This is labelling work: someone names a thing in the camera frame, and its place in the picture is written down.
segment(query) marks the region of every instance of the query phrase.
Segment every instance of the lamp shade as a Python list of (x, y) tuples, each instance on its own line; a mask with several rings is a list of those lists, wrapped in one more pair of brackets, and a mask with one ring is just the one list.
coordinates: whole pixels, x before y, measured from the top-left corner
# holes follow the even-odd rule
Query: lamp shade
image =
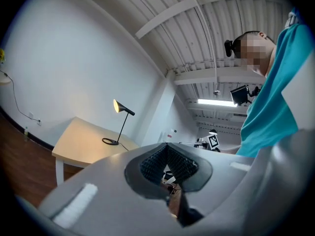
[(119, 103), (117, 100), (114, 100), (114, 108), (117, 113), (121, 111), (126, 111), (127, 113), (131, 114), (134, 116), (134, 112), (131, 111), (130, 109), (126, 108), (123, 104)]
[(215, 129), (211, 129), (211, 130), (209, 131), (209, 134), (217, 135), (218, 133), (217, 133), (217, 131), (216, 131)]

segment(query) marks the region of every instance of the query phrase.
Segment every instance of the black desk lamp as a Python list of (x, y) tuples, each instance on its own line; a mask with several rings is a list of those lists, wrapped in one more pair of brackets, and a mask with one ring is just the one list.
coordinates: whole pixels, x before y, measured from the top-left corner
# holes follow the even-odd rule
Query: black desk lamp
[(120, 138), (120, 135), (122, 134), (122, 130), (124, 128), (124, 125), (125, 125), (125, 122), (127, 120), (127, 117), (129, 114), (131, 114), (132, 116), (134, 116), (134, 112), (131, 111), (130, 109), (126, 108), (124, 105), (120, 104), (118, 101), (114, 100), (114, 108), (116, 110), (117, 113), (121, 112), (121, 111), (126, 111), (127, 112), (127, 116), (126, 116), (126, 119), (123, 123), (123, 127), (119, 133), (119, 137), (117, 139), (117, 141), (113, 140), (113, 139), (109, 139), (109, 138), (103, 138), (102, 141), (108, 145), (118, 145), (119, 144), (119, 138)]

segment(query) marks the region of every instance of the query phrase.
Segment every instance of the wooden floor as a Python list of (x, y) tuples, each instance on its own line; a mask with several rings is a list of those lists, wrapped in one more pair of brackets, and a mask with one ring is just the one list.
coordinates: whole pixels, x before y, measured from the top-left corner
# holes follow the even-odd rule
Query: wooden floor
[[(13, 191), (38, 207), (56, 186), (55, 158), (51, 151), (24, 140), (24, 135), (0, 115), (0, 158)], [(64, 166), (64, 179), (82, 170)]]

